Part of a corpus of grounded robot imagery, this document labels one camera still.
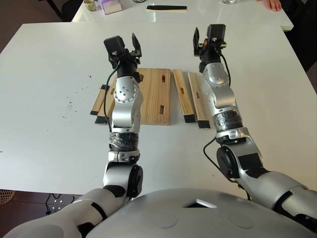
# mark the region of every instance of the wicker basket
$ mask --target wicker basket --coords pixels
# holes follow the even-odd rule
[[[0,205],[10,201],[14,195],[15,195],[15,191],[13,190],[0,189]]]

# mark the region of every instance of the wooden plank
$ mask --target wooden plank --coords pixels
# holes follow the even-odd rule
[[[106,90],[106,85],[103,84],[100,88],[99,94],[96,98],[96,101],[93,105],[93,108],[91,109],[90,115],[97,115],[101,105],[103,104],[104,96],[105,96],[105,90]]]
[[[143,94],[141,124],[169,125],[170,69],[139,68],[143,81],[139,84]]]
[[[106,97],[106,114],[107,117],[110,118],[112,115],[112,111],[114,108],[114,88],[115,88],[115,83],[116,83],[116,77],[113,80],[111,87],[109,88],[108,92],[107,92],[107,97]],[[99,109],[97,118],[95,123],[96,124],[106,124],[106,117],[105,117],[105,113],[104,113],[104,96],[103,96],[103,100],[102,100],[102,105]]]
[[[174,80],[177,88],[178,98],[182,107],[184,119],[186,123],[196,122],[194,110],[190,102],[189,94],[186,88],[183,72],[180,69],[174,69]]]
[[[192,91],[198,126],[199,128],[210,128],[209,118],[206,116],[202,94],[197,82],[197,74],[189,72],[188,80]]]
[[[107,114],[107,117],[109,117],[109,118],[112,116],[112,111],[114,108],[114,96],[113,96],[113,94],[114,94],[116,82],[117,82],[117,76],[113,80],[111,87],[109,88],[109,90],[107,92],[107,97],[106,97],[106,114]]]

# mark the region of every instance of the glass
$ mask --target glass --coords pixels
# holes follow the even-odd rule
[[[222,0],[224,4],[233,4],[235,0]]]

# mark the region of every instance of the floor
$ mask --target floor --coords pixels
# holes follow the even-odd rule
[[[67,0],[54,0],[59,9]],[[15,32],[23,23],[60,22],[48,3],[38,0],[0,0],[0,52],[5,48]],[[307,72],[317,92],[317,63]],[[0,205],[0,237],[15,226],[29,220],[46,216],[47,207],[57,212],[73,201],[71,194],[53,194],[17,191],[6,204]]]

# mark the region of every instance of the black cable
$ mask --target black cable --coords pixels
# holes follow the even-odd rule
[[[248,192],[247,192],[247,191],[246,191],[246,193],[247,193],[248,200],[249,200],[249,201],[251,201],[251,197],[250,197],[250,195],[248,194]]]
[[[106,114],[106,96],[107,96],[107,92],[109,90],[109,81],[110,81],[111,77],[113,76],[113,74],[118,70],[118,68],[120,66],[121,66],[120,62],[118,62],[117,66],[111,72],[111,74],[109,75],[109,77],[107,79],[107,82],[106,82],[106,90],[105,90],[105,97],[104,97],[104,114],[105,114],[106,122],[108,123],[109,132],[112,132],[112,128],[111,128],[111,124],[110,124],[109,118],[107,117],[107,114]]]
[[[203,148],[203,153],[204,153],[204,155],[207,157],[207,159],[208,159],[208,160],[220,171],[220,173],[221,173],[221,170],[220,170],[219,166],[218,166],[218,165],[207,155],[207,153],[206,153],[206,148],[207,148],[211,143],[213,143],[215,140],[216,140],[216,137],[214,137],[210,142],[208,142],[208,143],[204,146],[204,148]],[[226,176],[225,176],[225,178],[226,178],[229,182],[238,183],[237,181],[231,180],[231,179],[227,178]]]
[[[60,194],[59,196],[55,197],[54,193],[52,193],[52,195],[53,195],[53,197],[54,197],[55,199],[59,199],[59,197],[61,196],[61,194]]]
[[[49,196],[48,196],[48,198],[46,199],[46,202],[45,202],[45,206],[46,206],[46,215],[49,215],[49,214],[51,214],[52,212],[51,212],[51,210],[50,210],[50,207],[48,206],[48,201],[49,201],[49,198],[51,197],[51,194],[49,193]]]
[[[224,64],[226,65],[226,70],[227,70],[227,72],[228,72],[228,77],[229,77],[229,86],[230,86],[230,85],[231,85],[231,76],[230,76],[229,67],[228,67],[226,58],[223,56],[222,53],[220,53],[220,56],[222,57],[222,59],[223,59],[223,61],[224,61]]]

